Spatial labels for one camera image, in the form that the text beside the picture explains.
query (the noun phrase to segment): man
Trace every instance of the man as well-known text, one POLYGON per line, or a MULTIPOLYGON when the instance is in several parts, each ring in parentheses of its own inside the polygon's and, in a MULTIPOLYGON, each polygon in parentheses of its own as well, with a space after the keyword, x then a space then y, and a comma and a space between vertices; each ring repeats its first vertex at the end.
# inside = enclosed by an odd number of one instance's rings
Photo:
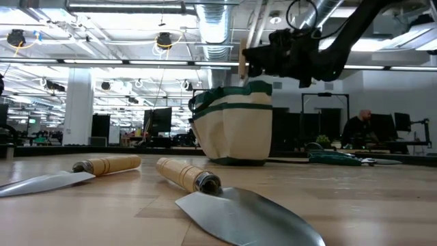
POLYGON ((365 146, 365 139, 378 141, 371 130, 370 118, 371 111, 366 109, 361 110, 358 116, 349 119, 343 129, 341 146, 344 147, 348 144, 359 145, 359 147, 365 146))

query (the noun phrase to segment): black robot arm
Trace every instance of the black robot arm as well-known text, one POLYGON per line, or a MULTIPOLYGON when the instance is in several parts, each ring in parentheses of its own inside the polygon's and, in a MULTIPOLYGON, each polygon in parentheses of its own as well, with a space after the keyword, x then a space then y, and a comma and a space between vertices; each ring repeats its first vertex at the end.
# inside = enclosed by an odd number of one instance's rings
POLYGON ((268 75, 291 77, 299 87, 309 87, 311 78, 334 81, 339 78, 352 46, 386 6, 401 0, 363 0, 347 19, 334 42, 319 51, 323 39, 318 29, 277 30, 269 35, 270 44, 242 51, 249 62, 249 77, 268 75))

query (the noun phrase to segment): wooden handle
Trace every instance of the wooden handle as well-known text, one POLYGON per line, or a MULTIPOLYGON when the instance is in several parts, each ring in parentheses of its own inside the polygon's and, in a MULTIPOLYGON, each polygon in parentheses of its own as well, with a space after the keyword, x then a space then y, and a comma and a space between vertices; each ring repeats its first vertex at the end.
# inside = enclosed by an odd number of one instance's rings
POLYGON ((113 172, 137 168, 140 164, 141 158, 137 155, 113 156, 81 161, 73 167, 73 170, 75 170, 75 167, 78 165, 91 174, 101 176, 113 172))
POLYGON ((159 159, 156 163, 156 170, 165 178, 190 192, 197 191, 195 182, 202 173, 206 172, 198 167, 168 158, 159 159))

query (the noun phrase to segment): trowel blade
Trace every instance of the trowel blade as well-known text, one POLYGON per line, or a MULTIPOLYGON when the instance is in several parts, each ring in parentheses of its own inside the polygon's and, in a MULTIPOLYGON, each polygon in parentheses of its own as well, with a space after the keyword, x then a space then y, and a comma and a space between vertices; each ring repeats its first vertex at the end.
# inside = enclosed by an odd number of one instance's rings
POLYGON ((252 191, 194 192, 176 204, 206 232, 234 245, 325 246, 306 221, 252 191))
POLYGON ((90 178, 95 178, 95 176, 87 172, 70 173, 60 171, 55 174, 47 174, 0 186, 0 197, 50 191, 90 178))

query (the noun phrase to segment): garden trowel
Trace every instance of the garden trowel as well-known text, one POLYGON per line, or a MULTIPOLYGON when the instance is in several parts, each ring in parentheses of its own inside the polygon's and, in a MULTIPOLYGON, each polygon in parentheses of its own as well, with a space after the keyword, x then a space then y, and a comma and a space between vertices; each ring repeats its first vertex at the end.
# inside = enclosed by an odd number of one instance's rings
POLYGON ((0 186, 0 197, 26 195, 73 185, 105 174, 140 166, 139 156, 89 159, 73 165, 72 172, 60 171, 0 186))
POLYGON ((325 246, 306 221, 263 196, 222 188, 213 173, 172 159, 159 159, 156 168, 191 192, 176 204, 212 236, 234 245, 325 246))

